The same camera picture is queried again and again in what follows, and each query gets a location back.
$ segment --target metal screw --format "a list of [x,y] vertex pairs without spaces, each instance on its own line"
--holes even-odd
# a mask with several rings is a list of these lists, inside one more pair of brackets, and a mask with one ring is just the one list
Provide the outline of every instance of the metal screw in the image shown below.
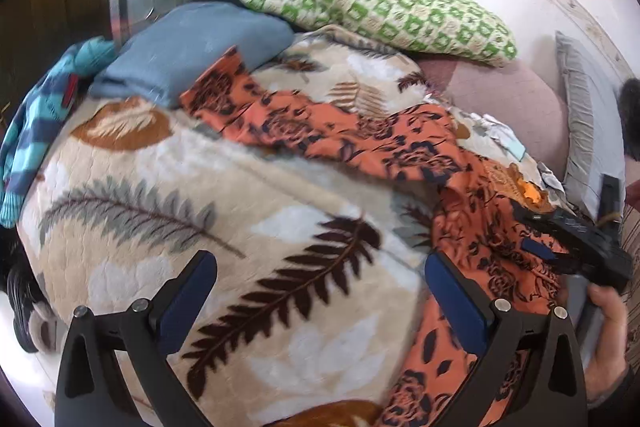
[[569,316],[569,314],[566,312],[566,310],[564,308],[562,308],[562,306],[556,306],[554,308],[554,314],[559,319],[565,319],[565,318],[567,318]]
[[75,310],[74,310],[74,317],[76,319],[80,319],[81,317],[84,317],[89,311],[89,308],[87,308],[86,306],[78,306]]
[[511,309],[511,303],[507,299],[496,299],[494,306],[501,312],[508,312]]
[[138,299],[133,301],[133,304],[131,305],[131,309],[136,313],[143,312],[147,308],[149,308],[149,301],[147,299]]

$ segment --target green checkered pillow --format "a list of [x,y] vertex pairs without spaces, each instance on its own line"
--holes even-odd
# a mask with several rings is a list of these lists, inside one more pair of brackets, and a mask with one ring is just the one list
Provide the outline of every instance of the green checkered pillow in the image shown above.
[[513,34],[473,0],[241,0],[307,30],[339,24],[416,52],[460,55],[494,66],[516,56]]

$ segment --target folded blue blanket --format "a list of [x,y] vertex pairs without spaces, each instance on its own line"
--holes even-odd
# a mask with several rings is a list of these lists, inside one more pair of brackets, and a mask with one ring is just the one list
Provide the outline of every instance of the folded blue blanket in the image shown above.
[[140,95],[178,107],[180,95],[230,47],[238,47],[252,71],[288,48],[293,36],[283,20],[229,3],[185,4],[133,36],[116,61],[96,76],[89,94]]
[[71,111],[78,82],[116,57],[102,37],[74,44],[20,104],[0,147],[0,225],[13,228],[49,146]]

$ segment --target red tag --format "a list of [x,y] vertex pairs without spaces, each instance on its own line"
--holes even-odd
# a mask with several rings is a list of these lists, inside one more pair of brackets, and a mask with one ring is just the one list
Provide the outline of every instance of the red tag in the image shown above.
[[79,80],[80,78],[75,73],[71,73],[69,75],[69,83],[66,86],[65,96],[62,99],[63,109],[69,107],[69,105],[71,105],[71,102],[73,102],[76,96],[76,89],[78,89]]

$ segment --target blue striped garment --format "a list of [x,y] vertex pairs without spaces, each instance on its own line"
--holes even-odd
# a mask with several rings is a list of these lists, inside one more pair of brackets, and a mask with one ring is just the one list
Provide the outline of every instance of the blue striped garment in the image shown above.
[[15,226],[38,169],[68,117],[78,82],[94,76],[116,57],[113,42],[102,37],[74,44],[30,90],[20,104],[0,147],[0,225]]

